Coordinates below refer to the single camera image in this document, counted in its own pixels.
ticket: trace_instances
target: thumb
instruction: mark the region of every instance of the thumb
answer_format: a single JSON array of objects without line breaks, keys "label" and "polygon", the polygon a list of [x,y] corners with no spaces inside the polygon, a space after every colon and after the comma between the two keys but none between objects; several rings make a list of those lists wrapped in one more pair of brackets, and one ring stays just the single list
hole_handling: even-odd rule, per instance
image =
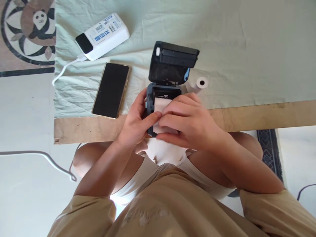
[{"label": "thumb", "polygon": [[162,117],[161,112],[154,112],[144,118],[141,122],[142,129],[147,130],[153,126]]},{"label": "thumb", "polygon": [[187,147],[186,141],[184,141],[179,134],[173,133],[160,133],[157,134],[156,138],[158,140],[163,140],[167,143],[171,143],[180,147]]}]

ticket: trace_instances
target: printer lid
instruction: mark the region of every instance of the printer lid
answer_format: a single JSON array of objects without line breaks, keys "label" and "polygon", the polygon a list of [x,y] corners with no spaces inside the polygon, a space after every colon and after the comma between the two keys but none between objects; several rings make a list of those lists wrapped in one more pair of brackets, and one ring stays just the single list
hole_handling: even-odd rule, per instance
[{"label": "printer lid", "polygon": [[170,86],[185,83],[199,53],[197,49],[157,41],[151,57],[149,80]]}]

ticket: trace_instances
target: paper roll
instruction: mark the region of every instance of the paper roll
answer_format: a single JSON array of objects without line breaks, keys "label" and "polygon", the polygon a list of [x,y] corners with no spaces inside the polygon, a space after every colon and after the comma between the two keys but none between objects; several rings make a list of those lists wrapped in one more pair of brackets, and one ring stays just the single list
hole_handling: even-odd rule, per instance
[{"label": "paper roll", "polygon": [[198,78],[197,82],[191,87],[188,88],[188,92],[194,92],[195,94],[198,94],[203,89],[208,87],[208,80],[206,77],[200,77]]},{"label": "paper roll", "polygon": [[[171,102],[172,100],[170,99],[163,99],[163,98],[155,98],[155,108],[154,108],[154,112],[159,111],[159,112],[163,112],[165,110],[165,108],[167,107],[167,105]],[[178,131],[174,130],[172,128],[169,127],[160,127],[159,126],[159,121],[157,123],[154,124],[153,126],[153,131],[157,134],[159,133],[175,133],[177,134]]]}]

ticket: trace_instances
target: knee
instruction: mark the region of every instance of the knee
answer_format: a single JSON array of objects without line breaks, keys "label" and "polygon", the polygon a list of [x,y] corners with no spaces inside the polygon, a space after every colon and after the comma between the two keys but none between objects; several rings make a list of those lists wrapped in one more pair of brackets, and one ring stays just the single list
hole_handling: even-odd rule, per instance
[{"label": "knee", "polygon": [[83,177],[105,152],[105,148],[98,143],[87,143],[80,147],[73,158],[73,167]]},{"label": "knee", "polygon": [[232,132],[230,135],[236,142],[254,154],[258,159],[262,160],[263,151],[260,143],[253,136],[243,132]]}]

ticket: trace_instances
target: wooden table edge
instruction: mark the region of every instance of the wooden table edge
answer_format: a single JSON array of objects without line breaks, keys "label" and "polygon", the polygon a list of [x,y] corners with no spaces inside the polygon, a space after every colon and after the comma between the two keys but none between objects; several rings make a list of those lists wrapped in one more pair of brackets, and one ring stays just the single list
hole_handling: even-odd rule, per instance
[{"label": "wooden table edge", "polygon": [[[316,100],[210,109],[215,122],[227,132],[316,125]],[[54,144],[113,141],[126,115],[55,118]]]}]

